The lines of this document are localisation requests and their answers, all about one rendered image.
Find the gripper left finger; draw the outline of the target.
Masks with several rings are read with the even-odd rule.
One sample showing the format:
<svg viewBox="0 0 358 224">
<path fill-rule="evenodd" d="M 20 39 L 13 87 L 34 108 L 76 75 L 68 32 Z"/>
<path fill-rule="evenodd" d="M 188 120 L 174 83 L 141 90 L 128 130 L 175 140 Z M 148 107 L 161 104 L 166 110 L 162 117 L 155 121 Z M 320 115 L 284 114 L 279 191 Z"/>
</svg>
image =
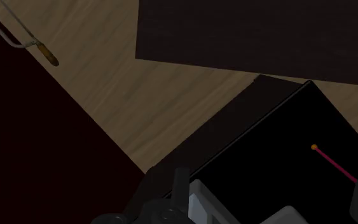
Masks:
<svg viewBox="0 0 358 224">
<path fill-rule="evenodd" d="M 90 224 L 195 224 L 188 218 L 189 169 L 177 168 L 172 185 L 171 198 L 155 199 L 145 203 L 134 221 L 123 214 L 102 214 Z"/>
</svg>

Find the red pencil with orange tip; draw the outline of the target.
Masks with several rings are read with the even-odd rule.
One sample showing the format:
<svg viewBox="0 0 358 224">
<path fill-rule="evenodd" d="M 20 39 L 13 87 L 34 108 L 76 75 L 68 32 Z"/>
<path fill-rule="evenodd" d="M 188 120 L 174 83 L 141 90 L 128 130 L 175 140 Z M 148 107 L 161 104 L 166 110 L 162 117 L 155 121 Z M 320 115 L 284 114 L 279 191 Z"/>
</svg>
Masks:
<svg viewBox="0 0 358 224">
<path fill-rule="evenodd" d="M 337 168 L 340 172 L 342 172 L 353 183 L 357 182 L 357 179 L 353 175 L 347 172 L 342 166 L 337 164 L 332 158 L 330 158 L 322 150 L 320 150 L 316 144 L 311 145 L 311 149 L 313 151 L 316 151 L 319 155 L 321 155 L 324 159 L 326 159 L 330 164 L 332 164 L 335 168 Z"/>
</svg>

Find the dark red furniture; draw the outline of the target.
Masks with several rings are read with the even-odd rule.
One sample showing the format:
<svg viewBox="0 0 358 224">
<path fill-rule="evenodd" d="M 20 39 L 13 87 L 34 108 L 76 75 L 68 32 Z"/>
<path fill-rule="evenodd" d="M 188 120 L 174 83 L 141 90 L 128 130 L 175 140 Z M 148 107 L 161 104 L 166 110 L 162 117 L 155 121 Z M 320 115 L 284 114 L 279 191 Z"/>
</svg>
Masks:
<svg viewBox="0 0 358 224">
<path fill-rule="evenodd" d="M 142 171 L 26 50 L 0 37 L 0 224 L 120 213 Z"/>
</svg>

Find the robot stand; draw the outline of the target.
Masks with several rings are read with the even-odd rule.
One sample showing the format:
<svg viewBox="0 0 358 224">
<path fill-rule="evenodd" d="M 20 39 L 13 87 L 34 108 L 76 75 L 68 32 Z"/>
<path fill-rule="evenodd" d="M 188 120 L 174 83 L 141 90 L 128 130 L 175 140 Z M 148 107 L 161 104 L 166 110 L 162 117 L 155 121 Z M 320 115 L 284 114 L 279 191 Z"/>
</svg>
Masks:
<svg viewBox="0 0 358 224">
<path fill-rule="evenodd" d="M 139 0 L 135 56 L 358 85 L 358 0 Z"/>
</svg>

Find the grey metal rod, brown tip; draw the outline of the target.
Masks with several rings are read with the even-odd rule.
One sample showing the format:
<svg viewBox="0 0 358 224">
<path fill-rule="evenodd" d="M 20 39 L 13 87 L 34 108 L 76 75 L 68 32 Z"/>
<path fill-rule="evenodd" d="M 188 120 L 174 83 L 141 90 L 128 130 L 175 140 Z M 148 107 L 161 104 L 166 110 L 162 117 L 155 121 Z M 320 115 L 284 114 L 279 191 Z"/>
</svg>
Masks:
<svg viewBox="0 0 358 224">
<path fill-rule="evenodd" d="M 59 61 L 54 56 L 54 54 L 40 41 L 38 38 L 33 35 L 33 33 L 25 26 L 25 24 L 17 17 L 17 15 L 11 10 L 11 8 L 3 1 L 0 0 L 0 3 L 7 9 L 7 11 L 10 13 L 10 15 L 21 25 L 23 30 L 32 38 L 32 40 L 25 44 L 16 44 L 14 43 L 7 34 L 0 28 L 0 36 L 13 48 L 28 48 L 30 46 L 37 46 L 38 50 L 44 55 L 44 57 L 48 60 L 48 62 L 57 67 L 59 66 Z"/>
</svg>

